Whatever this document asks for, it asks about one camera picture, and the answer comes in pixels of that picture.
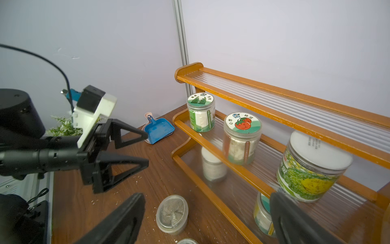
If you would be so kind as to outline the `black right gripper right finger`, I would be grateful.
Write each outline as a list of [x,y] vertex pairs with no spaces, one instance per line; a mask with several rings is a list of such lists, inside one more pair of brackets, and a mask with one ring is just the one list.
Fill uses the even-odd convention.
[[271,218],[280,244],[342,244],[335,235],[280,192],[270,196]]

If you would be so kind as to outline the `green yellow label jar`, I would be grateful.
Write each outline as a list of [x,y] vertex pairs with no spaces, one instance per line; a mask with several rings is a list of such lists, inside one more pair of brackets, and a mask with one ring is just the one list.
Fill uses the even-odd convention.
[[316,202],[352,164],[353,156],[335,146],[294,131],[282,155],[277,180],[291,197]]

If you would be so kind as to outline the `green mimosa seed jar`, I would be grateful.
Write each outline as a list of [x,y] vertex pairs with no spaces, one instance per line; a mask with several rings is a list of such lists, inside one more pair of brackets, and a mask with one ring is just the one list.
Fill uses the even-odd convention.
[[215,126],[215,99],[211,94],[200,92],[187,99],[191,128],[199,133],[211,131]]

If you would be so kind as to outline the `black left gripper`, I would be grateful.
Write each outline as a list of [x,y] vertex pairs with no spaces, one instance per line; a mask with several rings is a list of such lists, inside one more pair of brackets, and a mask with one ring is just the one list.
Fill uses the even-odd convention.
[[[133,137],[123,140],[123,132]],[[148,133],[118,119],[112,119],[111,125],[106,122],[92,127],[77,152],[77,160],[83,184],[91,185],[95,194],[115,188],[149,166],[148,159],[107,152],[110,138],[115,148],[120,149],[148,139]]]

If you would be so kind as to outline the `clear grey seed cup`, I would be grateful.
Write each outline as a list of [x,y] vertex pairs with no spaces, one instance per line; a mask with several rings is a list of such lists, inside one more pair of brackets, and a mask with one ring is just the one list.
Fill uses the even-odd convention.
[[188,214],[187,201],[182,196],[170,195],[158,206],[156,223],[162,232],[179,235],[187,226]]

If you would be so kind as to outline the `strawberry lid seed jar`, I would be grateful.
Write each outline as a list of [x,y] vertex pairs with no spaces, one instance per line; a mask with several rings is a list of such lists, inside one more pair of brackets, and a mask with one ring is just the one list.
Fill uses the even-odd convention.
[[252,163],[262,136],[262,128],[262,121],[252,114],[235,112],[226,116],[222,144],[224,156],[236,165]]

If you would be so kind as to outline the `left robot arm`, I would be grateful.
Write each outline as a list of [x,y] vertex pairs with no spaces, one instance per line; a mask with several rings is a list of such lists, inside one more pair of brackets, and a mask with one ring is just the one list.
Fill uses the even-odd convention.
[[[79,170],[84,185],[94,194],[105,193],[134,174],[146,169],[149,160],[117,155],[107,151],[110,141],[116,149],[147,138],[147,133],[109,117],[102,108],[105,92],[89,86],[78,104],[87,113],[95,112],[82,122],[81,136],[47,136],[30,96],[17,89],[1,89],[1,176],[24,180],[28,174]],[[121,130],[138,135],[123,141]],[[134,165],[113,175],[112,165]],[[48,217],[31,213],[31,202],[15,194],[1,194],[1,244],[45,244]],[[135,244],[145,213],[145,197],[135,193],[124,201],[77,244]]]

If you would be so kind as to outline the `red seed cup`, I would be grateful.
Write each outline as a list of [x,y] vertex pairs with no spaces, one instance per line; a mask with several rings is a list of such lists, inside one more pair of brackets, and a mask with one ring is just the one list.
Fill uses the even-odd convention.
[[198,244],[194,239],[185,238],[177,242],[177,244]]

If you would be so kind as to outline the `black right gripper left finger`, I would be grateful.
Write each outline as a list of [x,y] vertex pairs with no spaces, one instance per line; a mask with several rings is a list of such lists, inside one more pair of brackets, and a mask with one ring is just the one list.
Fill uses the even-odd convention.
[[145,196],[135,193],[124,201],[78,244],[134,244],[145,213]]

